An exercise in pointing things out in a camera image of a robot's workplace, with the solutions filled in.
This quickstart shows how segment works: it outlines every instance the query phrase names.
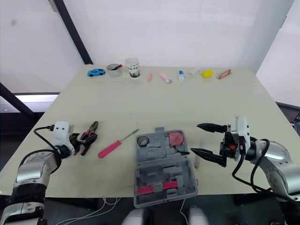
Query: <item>pink screwdriver handle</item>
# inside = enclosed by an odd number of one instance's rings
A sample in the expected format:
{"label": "pink screwdriver handle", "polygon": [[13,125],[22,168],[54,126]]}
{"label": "pink screwdriver handle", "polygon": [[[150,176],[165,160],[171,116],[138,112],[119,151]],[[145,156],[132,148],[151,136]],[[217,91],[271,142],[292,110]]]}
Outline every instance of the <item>pink screwdriver handle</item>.
{"label": "pink screwdriver handle", "polygon": [[104,158],[109,153],[111,153],[113,150],[115,150],[118,146],[120,146],[122,143],[118,140],[115,143],[108,146],[106,149],[102,150],[98,153],[98,158]]}

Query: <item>white cable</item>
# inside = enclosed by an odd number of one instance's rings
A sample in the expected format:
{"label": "white cable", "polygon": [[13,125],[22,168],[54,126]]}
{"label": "white cable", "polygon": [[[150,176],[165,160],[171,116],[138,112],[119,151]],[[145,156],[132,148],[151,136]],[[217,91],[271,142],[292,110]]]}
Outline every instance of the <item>white cable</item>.
{"label": "white cable", "polygon": [[105,204],[111,204],[111,205],[114,204],[114,203],[107,203],[107,201],[106,201],[105,199],[106,199],[106,198],[103,198],[103,205],[101,206],[101,208],[98,209],[98,210],[96,210],[95,212],[92,212],[92,213],[90,213],[90,214],[88,214],[88,215],[85,215],[85,216],[83,216],[83,217],[75,217],[75,218],[66,219],[66,220],[64,220],[64,221],[59,222],[57,225],[60,225],[60,224],[62,224],[62,223],[65,223],[65,222],[67,222],[67,221],[70,221],[70,220],[84,219],[85,217],[88,217],[88,216],[90,216],[90,215],[93,215],[93,214],[95,214],[95,213],[101,211],[101,210],[104,208]]}
{"label": "white cable", "polygon": [[181,215],[183,215],[184,219],[186,220],[187,225],[189,225],[188,224],[188,219],[187,219],[186,215],[184,215],[184,213],[182,212],[182,208],[183,208],[183,205],[184,205],[185,201],[186,201],[186,199],[183,199],[183,202],[182,202],[182,205],[181,205],[181,208],[180,208],[179,212],[180,212]]}
{"label": "white cable", "polygon": [[117,203],[118,203],[118,198],[116,198],[116,202],[114,203],[113,207],[112,207],[110,210],[108,210],[108,211],[106,211],[106,212],[103,212],[103,213],[100,213],[100,214],[97,214],[97,215],[89,216],[89,217],[85,216],[84,218],[79,218],[79,219],[73,220],[73,221],[71,221],[71,222],[68,222],[68,223],[66,223],[65,225],[71,224],[71,223],[76,222],[76,221],[78,221],[78,220],[88,219],[88,218],[97,217],[97,216],[101,216],[101,215],[103,215],[103,214],[106,214],[106,213],[112,211],[113,208],[116,206]]}
{"label": "white cable", "polygon": [[107,202],[107,201],[106,201],[106,198],[103,198],[103,201],[104,201],[106,204],[108,204],[108,205],[114,205],[114,204],[115,204],[115,203],[109,203],[109,202]]}

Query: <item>white table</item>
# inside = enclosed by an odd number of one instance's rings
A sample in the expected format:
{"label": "white table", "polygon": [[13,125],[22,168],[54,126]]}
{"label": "white table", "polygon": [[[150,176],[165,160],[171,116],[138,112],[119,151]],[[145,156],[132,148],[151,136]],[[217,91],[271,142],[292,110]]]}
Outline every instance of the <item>white table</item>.
{"label": "white table", "polygon": [[[250,135],[268,138],[283,144],[292,160],[300,164],[300,138],[284,117],[255,74],[248,69],[234,68],[222,79],[216,75],[226,68],[214,68],[213,77],[189,77],[191,68],[141,67],[141,77],[133,80],[126,68],[123,75],[108,75],[90,79],[87,71],[106,66],[84,66],[74,80],[63,90],[35,128],[66,120],[75,124],[76,133],[82,133],[98,120],[98,139],[86,156],[76,155],[63,160],[58,171],[51,175],[47,197],[129,197],[133,196],[135,174],[135,137],[154,132],[155,127],[165,130],[182,129],[188,147],[202,147],[219,153],[223,134],[205,132],[196,127],[199,123],[231,124],[237,115],[246,116]],[[179,82],[178,71],[185,71],[185,82]],[[173,79],[166,84],[159,72]],[[148,75],[153,79],[147,82]],[[123,138],[136,128],[140,131],[128,138],[118,149],[103,159],[97,154],[114,141]],[[51,140],[50,131],[41,133]],[[0,194],[10,195],[21,159],[46,144],[31,131],[0,173]],[[195,154],[189,155],[194,163]],[[236,181],[231,173],[236,162],[227,161],[227,167],[201,161],[194,169],[199,180],[199,195],[252,193]],[[238,176],[250,179],[253,165],[245,161]],[[255,183],[267,187],[259,169]]]}

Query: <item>cup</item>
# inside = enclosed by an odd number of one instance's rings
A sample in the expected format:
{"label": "cup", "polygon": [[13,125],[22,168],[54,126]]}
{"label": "cup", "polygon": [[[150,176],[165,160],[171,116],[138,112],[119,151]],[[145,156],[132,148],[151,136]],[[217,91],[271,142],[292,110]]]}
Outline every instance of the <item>cup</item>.
{"label": "cup", "polygon": [[140,76],[139,60],[137,58],[127,58],[125,63],[131,77],[137,78]]}
{"label": "cup", "polygon": [[106,67],[108,75],[112,77],[117,77],[122,75],[121,68],[115,69],[119,64],[110,64]]}

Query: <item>small bottle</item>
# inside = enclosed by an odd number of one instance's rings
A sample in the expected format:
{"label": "small bottle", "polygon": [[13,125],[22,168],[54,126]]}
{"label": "small bottle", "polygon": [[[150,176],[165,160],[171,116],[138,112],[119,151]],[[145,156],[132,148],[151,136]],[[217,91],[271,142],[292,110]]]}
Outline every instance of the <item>small bottle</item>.
{"label": "small bottle", "polygon": [[184,74],[182,70],[179,71],[179,81],[184,82]]}

